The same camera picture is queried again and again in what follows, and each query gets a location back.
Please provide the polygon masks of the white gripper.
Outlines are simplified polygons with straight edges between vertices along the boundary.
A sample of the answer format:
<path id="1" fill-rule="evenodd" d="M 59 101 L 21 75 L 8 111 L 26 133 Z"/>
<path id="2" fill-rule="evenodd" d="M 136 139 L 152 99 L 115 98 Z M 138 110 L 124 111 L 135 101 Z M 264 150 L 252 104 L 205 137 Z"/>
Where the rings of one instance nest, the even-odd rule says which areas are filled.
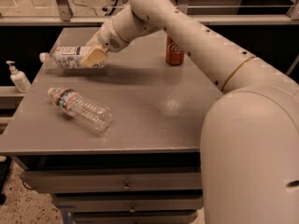
<path id="1" fill-rule="evenodd" d="M 91 68 L 97 66 L 107 58 L 107 52 L 101 46 L 96 46 L 99 43 L 110 52 L 119 52 L 129 45 L 122 24 L 115 19 L 105 21 L 99 33 L 96 32 L 86 43 L 88 51 L 81 60 L 81 64 L 84 67 Z"/>

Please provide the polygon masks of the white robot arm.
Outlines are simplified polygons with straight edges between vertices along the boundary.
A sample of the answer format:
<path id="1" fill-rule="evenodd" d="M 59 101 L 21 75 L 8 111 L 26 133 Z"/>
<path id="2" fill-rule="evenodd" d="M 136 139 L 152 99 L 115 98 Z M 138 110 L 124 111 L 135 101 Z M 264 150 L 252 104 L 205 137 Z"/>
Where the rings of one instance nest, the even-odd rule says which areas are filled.
<path id="1" fill-rule="evenodd" d="M 223 93 L 201 131 L 206 224 L 299 224 L 297 83 L 170 0 L 128 0 L 89 40 L 92 57 L 102 61 L 156 30 Z"/>

